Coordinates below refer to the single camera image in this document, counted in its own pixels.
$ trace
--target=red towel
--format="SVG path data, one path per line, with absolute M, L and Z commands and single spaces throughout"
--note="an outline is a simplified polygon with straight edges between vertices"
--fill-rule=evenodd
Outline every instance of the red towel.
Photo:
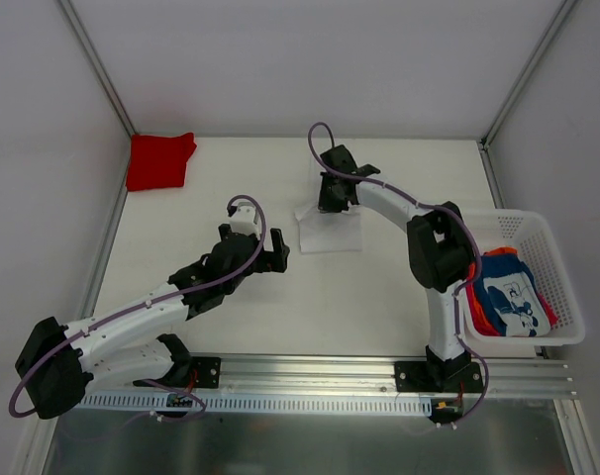
M 484 255 L 498 255 L 498 254 L 507 254 L 507 253 L 518 254 L 518 250 L 513 247 L 508 247 L 508 246 L 507 247 L 498 247 L 497 249 L 493 249 L 493 250 L 490 250 L 489 252 L 485 252 Z M 475 264 L 471 264 L 469 266 L 469 275 L 467 276 L 467 279 L 471 279 L 474 276 L 475 271 L 476 271 Z M 485 315 L 485 312 L 484 312 L 482 306 L 480 305 L 480 302 L 478 302 L 478 299 L 476 298 L 476 295 L 474 292 L 473 284 L 469 284 L 467 286 L 466 292 L 467 292 L 467 303 L 469 305 L 469 312 L 471 313 L 471 319 L 474 323 L 474 328 L 476 329 L 476 331 L 479 332 L 480 334 L 483 334 L 486 336 L 500 336 L 500 333 L 493 327 L 493 325 L 491 325 L 491 323 L 487 319 L 487 316 Z M 551 306 L 549 305 L 547 300 L 545 300 L 545 298 L 541 294 L 539 294 L 538 291 L 536 291 L 536 295 L 538 296 L 538 299 L 540 300 L 540 303 L 542 304 L 543 309 L 545 310 L 545 313 L 547 314 L 547 318 L 549 319 L 550 326 L 552 327 L 553 325 L 555 325 L 557 323 L 557 315 L 554 313 L 553 309 L 551 308 Z
M 182 187 L 186 163 L 196 147 L 192 133 L 181 137 L 134 135 L 126 177 L 127 189 L 142 191 Z

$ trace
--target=white cloth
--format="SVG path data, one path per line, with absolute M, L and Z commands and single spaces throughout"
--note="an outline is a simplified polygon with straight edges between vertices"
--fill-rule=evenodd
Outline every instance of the white cloth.
M 320 213 L 316 203 L 294 212 L 300 232 L 300 252 L 362 250 L 361 215 L 356 209 L 347 213 Z

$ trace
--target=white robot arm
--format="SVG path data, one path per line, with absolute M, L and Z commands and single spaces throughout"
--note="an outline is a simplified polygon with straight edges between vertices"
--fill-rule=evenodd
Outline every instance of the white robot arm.
M 144 385 L 144 379 L 187 386 L 195 358 L 175 334 L 160 334 L 161 329 L 219 306 L 253 273 L 287 268 L 289 247 L 280 230 L 271 230 L 273 251 L 262 247 L 264 218 L 255 202 L 241 202 L 229 213 L 230 223 L 219 227 L 221 241 L 212 251 L 153 291 L 104 317 L 68 325 L 50 317 L 36 324 L 16 362 L 23 379 L 10 413 L 54 418 L 92 392 L 131 382 Z M 129 346 L 140 339 L 148 342 Z M 23 387 L 34 409 L 17 413 L 14 404 Z
M 322 172 L 319 210 L 339 213 L 350 205 L 360 205 L 395 224 L 407 235 L 410 268 L 426 290 L 430 313 L 427 361 L 411 365 L 404 380 L 397 381 L 398 390 L 402 387 L 404 391 L 454 392 L 462 388 L 464 380 L 471 382 L 474 371 L 479 370 L 458 339 L 455 298 L 459 286 L 465 285 L 470 265 L 476 262 L 477 250 L 474 251 L 475 243 L 465 230 L 458 207 L 452 202 L 439 206 L 420 204 L 389 185 L 374 166 L 357 167 L 345 146 L 335 146 L 333 137 L 332 147 L 318 156 L 311 143 L 311 132 L 311 151 L 326 170 Z

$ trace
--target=white wall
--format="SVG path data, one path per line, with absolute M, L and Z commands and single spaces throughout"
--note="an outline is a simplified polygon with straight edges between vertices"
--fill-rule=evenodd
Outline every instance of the white wall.
M 587 325 L 570 358 L 600 449 L 600 0 L 585 0 L 494 141 L 509 207 L 550 221 Z
M 51 0 L 0 2 L 0 474 L 34 323 L 76 316 L 128 139 Z
M 480 139 L 561 0 L 76 0 L 141 131 Z

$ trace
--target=folded clothing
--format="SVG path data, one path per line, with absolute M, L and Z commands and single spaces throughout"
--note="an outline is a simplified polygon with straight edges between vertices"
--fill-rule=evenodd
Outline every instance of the folded clothing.
M 181 137 L 134 135 L 126 177 L 127 189 L 143 191 L 182 187 L 186 163 L 196 147 L 192 133 Z
M 472 264 L 469 278 L 474 271 Z M 513 247 L 485 252 L 481 275 L 466 292 L 474 327 L 483 335 L 541 336 L 557 322 L 536 288 L 534 275 Z

